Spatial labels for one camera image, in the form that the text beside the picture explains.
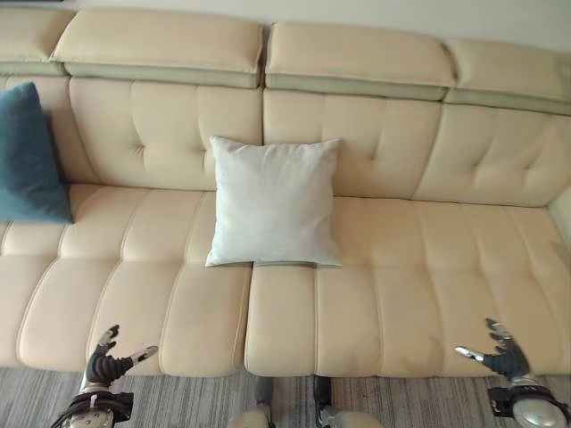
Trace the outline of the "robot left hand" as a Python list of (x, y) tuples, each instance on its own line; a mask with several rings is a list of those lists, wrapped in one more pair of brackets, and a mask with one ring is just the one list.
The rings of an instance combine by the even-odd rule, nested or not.
[(157, 346), (149, 346), (124, 357), (115, 358), (110, 350), (116, 345), (114, 340), (120, 331), (119, 325), (114, 325), (101, 336), (87, 362), (83, 375), (81, 388), (103, 387), (109, 388), (113, 382), (120, 379), (134, 366), (154, 356)]

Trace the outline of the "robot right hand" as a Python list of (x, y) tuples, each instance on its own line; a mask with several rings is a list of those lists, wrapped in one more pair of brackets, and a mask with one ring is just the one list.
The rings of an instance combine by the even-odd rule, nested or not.
[(462, 357), (505, 377), (509, 383), (534, 382), (528, 359), (506, 326), (489, 317), (485, 319), (485, 324), (489, 336), (496, 342), (494, 353), (483, 353), (465, 346), (455, 346), (454, 350)]

